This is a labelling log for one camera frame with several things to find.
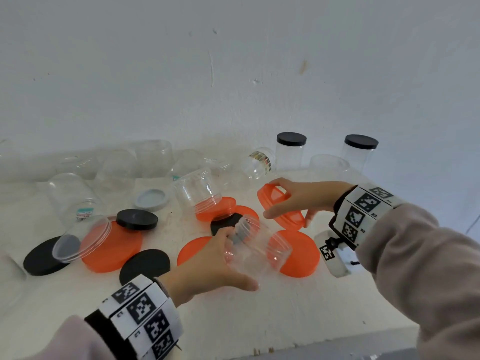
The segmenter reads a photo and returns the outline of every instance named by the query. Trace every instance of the qr code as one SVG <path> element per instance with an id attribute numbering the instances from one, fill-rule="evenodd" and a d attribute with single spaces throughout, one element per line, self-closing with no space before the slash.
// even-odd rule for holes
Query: qr code
<path id="1" fill-rule="evenodd" d="M 360 211 L 359 209 L 351 206 L 348 213 L 345 216 L 345 220 L 355 226 L 357 229 L 362 224 L 363 219 L 365 218 L 365 214 Z"/>
<path id="2" fill-rule="evenodd" d="M 342 235 L 349 239 L 351 242 L 357 240 L 358 230 L 354 229 L 348 223 L 343 224 Z"/>
<path id="3" fill-rule="evenodd" d="M 393 197 L 392 193 L 387 192 L 382 187 L 375 187 L 375 188 L 369 189 L 369 191 L 376 194 L 378 197 L 383 198 L 383 199 Z"/>
<path id="4" fill-rule="evenodd" d="M 355 204 L 361 209 L 363 209 L 365 212 L 370 212 L 376 206 L 378 206 L 380 202 L 381 200 L 375 198 L 369 193 L 365 193 L 355 201 Z"/>
<path id="5" fill-rule="evenodd" d="M 147 332 L 148 337 L 154 343 L 159 336 L 170 326 L 169 321 L 165 317 L 162 309 L 159 309 L 151 319 L 147 321 L 143 328 Z"/>
<path id="6" fill-rule="evenodd" d="M 332 250 L 330 250 L 327 245 L 321 246 L 320 252 L 323 255 L 323 258 L 325 259 L 325 261 L 335 258 L 335 255 L 333 254 Z"/>
<path id="7" fill-rule="evenodd" d="M 158 359 L 174 345 L 173 336 L 170 330 L 166 331 L 152 346 L 153 354 Z"/>
<path id="8" fill-rule="evenodd" d="M 122 288 L 113 293 L 112 297 L 114 300 L 117 301 L 118 304 L 122 304 L 138 291 L 139 289 L 135 284 L 127 283 Z"/>
<path id="9" fill-rule="evenodd" d="M 137 325 L 141 324 L 155 309 L 157 309 L 157 307 L 146 293 L 134 299 L 127 306 L 127 311 Z"/>

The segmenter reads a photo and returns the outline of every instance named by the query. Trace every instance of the wall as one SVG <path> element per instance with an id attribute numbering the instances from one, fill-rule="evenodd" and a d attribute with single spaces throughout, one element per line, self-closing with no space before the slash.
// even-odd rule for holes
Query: wall
<path id="1" fill-rule="evenodd" d="M 480 213 L 479 0 L 1 0 L 0 134 L 49 154 L 347 133 L 367 174 L 465 230 Z"/>

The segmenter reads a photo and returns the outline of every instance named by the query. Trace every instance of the orange lid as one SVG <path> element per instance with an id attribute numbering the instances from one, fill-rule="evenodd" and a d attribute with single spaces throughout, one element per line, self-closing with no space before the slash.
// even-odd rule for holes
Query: orange lid
<path id="1" fill-rule="evenodd" d="M 283 193 L 272 184 L 265 184 L 257 192 L 258 200 L 265 210 L 273 205 L 284 202 L 290 198 L 290 194 Z M 274 220 L 284 229 L 298 231 L 305 225 L 305 218 L 301 211 L 287 212 Z"/>
<path id="2" fill-rule="evenodd" d="M 222 197 L 222 200 L 206 211 L 196 213 L 198 221 L 211 222 L 232 216 L 237 207 L 237 200 L 232 197 Z"/>
<path id="3" fill-rule="evenodd" d="M 280 273 L 293 278 L 303 278 L 313 274 L 320 261 L 320 251 L 315 242 L 299 231 L 281 230 L 277 234 L 281 235 L 293 249 L 280 269 Z"/>
<path id="4" fill-rule="evenodd" d="M 235 208 L 234 213 L 240 214 L 242 216 L 245 216 L 245 215 L 253 216 L 257 220 L 259 220 L 257 212 L 255 212 L 254 210 L 252 210 L 250 207 L 247 207 L 247 206 L 237 206 Z"/>
<path id="5" fill-rule="evenodd" d="M 112 228 L 109 235 L 105 238 L 98 248 L 92 251 L 81 260 L 88 269 L 95 273 L 108 273 L 121 267 L 132 256 L 140 252 L 142 248 L 142 234 L 139 231 L 132 231 L 121 227 L 115 221 L 111 223 Z M 88 242 L 89 235 L 95 235 L 95 231 L 91 231 L 86 240 Z"/>
<path id="6" fill-rule="evenodd" d="M 188 244 L 186 244 L 178 253 L 177 266 L 183 264 L 192 256 L 197 254 L 201 249 L 204 248 L 204 246 L 207 244 L 207 242 L 210 241 L 211 238 L 212 236 L 197 237 L 196 239 L 193 239 Z"/>

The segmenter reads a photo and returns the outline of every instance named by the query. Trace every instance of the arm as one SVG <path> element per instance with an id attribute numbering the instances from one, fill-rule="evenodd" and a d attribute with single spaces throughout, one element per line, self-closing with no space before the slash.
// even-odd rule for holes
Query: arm
<path id="1" fill-rule="evenodd" d="M 332 211 L 335 217 L 330 227 L 348 241 L 342 237 L 341 228 L 351 207 L 348 199 L 350 192 L 354 195 L 352 185 L 295 183 L 283 178 L 271 183 L 282 186 L 291 197 L 265 211 L 265 218 L 308 209 L 308 226 L 317 211 Z M 420 325 L 417 347 L 423 359 L 477 359 L 480 245 L 458 232 L 440 228 L 436 219 L 420 207 L 409 203 L 393 206 L 376 218 L 370 216 L 372 224 L 365 226 L 368 229 L 363 236 L 359 230 L 349 246 L 372 273 L 381 295 Z"/>
<path id="2" fill-rule="evenodd" d="M 156 278 L 156 282 L 142 275 L 136 277 L 132 282 L 136 281 L 137 291 L 131 291 L 131 286 L 126 288 L 132 282 L 124 285 L 124 290 L 118 290 L 105 299 L 100 308 L 85 320 L 78 316 L 69 317 L 44 350 L 25 360 L 133 360 L 144 354 L 145 359 L 163 359 L 182 334 L 175 307 L 188 302 L 197 294 L 223 286 L 248 291 L 258 289 L 258 283 L 253 278 L 231 270 L 225 262 L 225 244 L 232 230 L 232 227 L 219 230 L 201 251 L 182 265 Z M 123 319 L 131 316 L 128 307 L 145 293 L 149 296 L 148 300 L 157 303 L 157 306 L 139 321 L 138 327 L 132 321 L 116 321 L 119 318 L 117 315 L 122 315 L 120 317 Z M 156 329 L 160 326 L 161 329 L 147 333 L 145 325 L 154 320 L 154 316 L 160 315 L 160 310 L 165 317 L 159 317 L 159 322 L 154 326 Z M 126 325 L 135 328 L 125 329 Z M 167 335 L 168 331 L 170 333 L 160 344 L 164 340 L 163 334 Z"/>

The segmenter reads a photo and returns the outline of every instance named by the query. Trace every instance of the beige sweater sleeve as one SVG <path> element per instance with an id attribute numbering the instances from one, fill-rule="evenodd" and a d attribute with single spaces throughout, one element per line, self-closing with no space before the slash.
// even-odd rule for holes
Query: beige sweater sleeve
<path id="1" fill-rule="evenodd" d="M 381 295 L 420 325 L 422 359 L 480 359 L 480 245 L 412 204 L 389 211 L 356 250 Z"/>

